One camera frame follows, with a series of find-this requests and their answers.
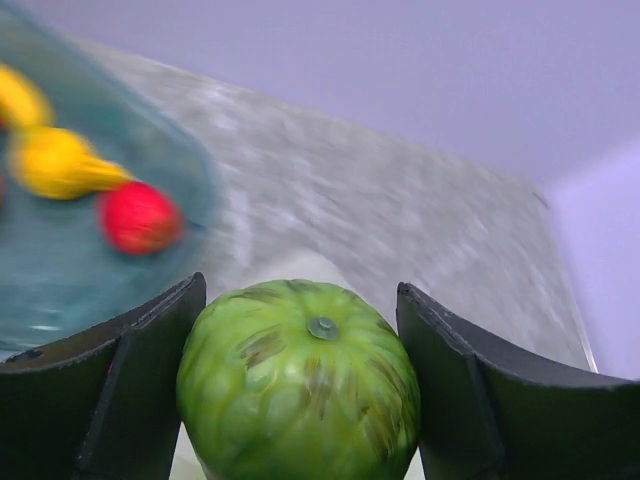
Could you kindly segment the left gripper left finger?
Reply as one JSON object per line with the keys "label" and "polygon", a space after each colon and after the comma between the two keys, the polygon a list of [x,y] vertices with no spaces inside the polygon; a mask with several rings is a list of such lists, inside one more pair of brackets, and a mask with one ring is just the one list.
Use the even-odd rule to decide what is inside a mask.
{"label": "left gripper left finger", "polygon": [[4,479],[166,479],[176,376],[201,273],[128,312],[1,363]]}

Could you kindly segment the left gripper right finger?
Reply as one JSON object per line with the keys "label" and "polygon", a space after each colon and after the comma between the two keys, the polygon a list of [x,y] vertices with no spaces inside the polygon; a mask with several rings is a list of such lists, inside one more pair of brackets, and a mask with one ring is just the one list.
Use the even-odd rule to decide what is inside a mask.
{"label": "left gripper right finger", "polygon": [[639,384],[525,350],[397,288],[429,479],[635,479]]}

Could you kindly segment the light green plastic bag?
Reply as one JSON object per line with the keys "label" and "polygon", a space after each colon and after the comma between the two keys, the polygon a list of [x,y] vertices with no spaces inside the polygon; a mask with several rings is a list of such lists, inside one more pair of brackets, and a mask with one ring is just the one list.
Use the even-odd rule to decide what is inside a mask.
{"label": "light green plastic bag", "polygon": [[351,285],[339,268],[328,258],[309,249],[291,250],[267,261],[244,280],[248,286],[260,282],[278,279],[306,279],[316,282],[328,282],[344,288]]}

